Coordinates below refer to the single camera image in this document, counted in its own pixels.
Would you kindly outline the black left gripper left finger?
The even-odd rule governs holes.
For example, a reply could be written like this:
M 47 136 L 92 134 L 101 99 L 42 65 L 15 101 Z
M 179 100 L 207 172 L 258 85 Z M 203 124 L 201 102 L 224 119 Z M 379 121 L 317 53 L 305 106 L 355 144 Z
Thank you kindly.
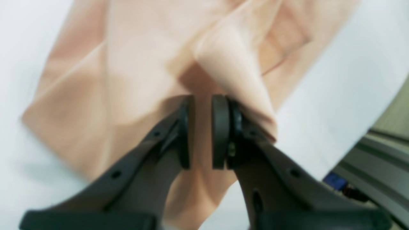
M 68 200 L 27 211 L 21 230 L 162 230 L 170 186 L 190 169 L 189 131 L 194 97 L 158 122 L 141 141 L 92 184 Z

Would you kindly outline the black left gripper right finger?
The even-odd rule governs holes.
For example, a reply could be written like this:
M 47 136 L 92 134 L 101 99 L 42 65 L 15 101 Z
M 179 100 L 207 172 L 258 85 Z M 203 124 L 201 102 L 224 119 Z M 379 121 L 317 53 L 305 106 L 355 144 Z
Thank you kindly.
M 212 96 L 213 168 L 233 170 L 251 230 L 388 230 L 389 216 L 328 190 L 278 150 L 240 111 Z

